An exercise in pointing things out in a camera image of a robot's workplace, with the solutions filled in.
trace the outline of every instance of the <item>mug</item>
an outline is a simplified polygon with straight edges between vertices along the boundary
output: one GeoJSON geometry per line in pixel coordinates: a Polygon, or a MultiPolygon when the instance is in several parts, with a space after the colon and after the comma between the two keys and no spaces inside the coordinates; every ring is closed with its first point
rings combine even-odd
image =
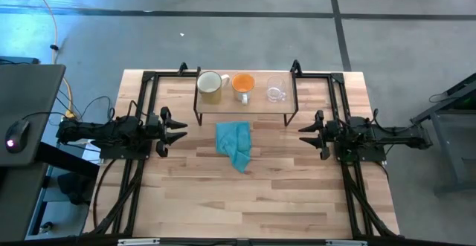
{"type": "Polygon", "coordinates": [[[230,76],[206,71],[200,74],[196,81],[196,87],[202,95],[205,103],[217,104],[222,98],[222,88],[230,82],[230,76]]]}
{"type": "Polygon", "coordinates": [[[254,78],[250,74],[237,74],[231,80],[233,93],[246,106],[250,100],[251,90],[254,88],[254,78]]]}

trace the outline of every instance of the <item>yellow cable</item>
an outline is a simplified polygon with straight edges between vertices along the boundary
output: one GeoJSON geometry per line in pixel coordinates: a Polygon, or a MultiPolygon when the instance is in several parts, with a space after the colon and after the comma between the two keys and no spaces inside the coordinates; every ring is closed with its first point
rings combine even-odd
{"type": "MultiPolygon", "coordinates": [[[[58,26],[57,26],[57,21],[56,19],[54,18],[54,14],[53,14],[53,11],[51,10],[50,6],[48,5],[48,3],[46,2],[46,0],[43,0],[43,2],[45,3],[45,6],[47,7],[48,11],[50,11],[50,15],[51,15],[51,18],[53,19],[53,23],[54,23],[54,44],[55,46],[57,46],[57,43],[58,43],[58,26]]],[[[53,64],[56,64],[57,63],[57,60],[56,60],[56,50],[54,49],[51,49],[51,62],[53,64]]],[[[69,103],[68,103],[68,110],[66,110],[66,117],[68,118],[71,118],[71,117],[76,117],[76,114],[73,112],[73,93],[71,92],[71,86],[69,85],[68,83],[68,80],[66,78],[62,78],[62,81],[65,82],[66,84],[66,88],[68,89],[68,98],[69,98],[69,103]]]]}

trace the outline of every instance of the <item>orange cup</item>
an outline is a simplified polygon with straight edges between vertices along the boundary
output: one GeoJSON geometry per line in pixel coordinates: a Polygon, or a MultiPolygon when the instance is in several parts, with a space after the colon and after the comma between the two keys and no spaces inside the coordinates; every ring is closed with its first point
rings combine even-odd
{"type": "Polygon", "coordinates": [[[246,106],[254,88],[254,78],[250,74],[237,74],[231,80],[234,96],[246,106]]]}

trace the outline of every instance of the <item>blue cloth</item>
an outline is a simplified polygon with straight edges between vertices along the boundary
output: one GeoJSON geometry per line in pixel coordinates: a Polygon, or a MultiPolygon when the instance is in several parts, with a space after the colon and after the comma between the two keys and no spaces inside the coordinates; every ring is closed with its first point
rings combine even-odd
{"type": "Polygon", "coordinates": [[[235,169],[245,172],[251,150],[249,122],[217,123],[215,144],[216,151],[228,155],[235,169]]]}

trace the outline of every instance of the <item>wooden table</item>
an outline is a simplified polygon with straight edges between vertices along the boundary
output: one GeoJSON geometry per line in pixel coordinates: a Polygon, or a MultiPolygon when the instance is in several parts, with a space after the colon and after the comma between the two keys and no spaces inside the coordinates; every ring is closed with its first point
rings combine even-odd
{"type": "MultiPolygon", "coordinates": [[[[142,72],[124,71],[116,115],[126,114],[130,100],[138,99],[142,72]]],[[[344,77],[352,115],[371,117],[363,73],[347,72],[344,77]]],[[[211,114],[198,126],[193,113],[194,87],[194,78],[159,81],[155,111],[168,106],[174,120],[188,123],[188,135],[170,147],[168,158],[152,152],[146,162],[134,236],[352,237],[340,166],[333,156],[321,161],[318,150],[298,140],[313,135],[298,133],[298,129],[310,125],[318,109],[324,110],[326,119],[332,119],[325,80],[297,80],[299,112],[287,128],[282,115],[269,114],[211,114]],[[215,153],[215,123],[232,120],[251,122],[253,148],[245,174],[237,172],[227,156],[215,153]]],[[[118,198],[124,163],[116,161],[101,186],[99,221],[118,198]]],[[[362,163],[362,172],[369,202],[386,225],[398,233],[382,168],[362,163]]],[[[356,209],[359,227],[364,230],[360,206],[356,209]]],[[[93,228],[91,211],[90,208],[85,232],[93,228]]],[[[126,205],[121,229],[128,211],[126,205]]]]}

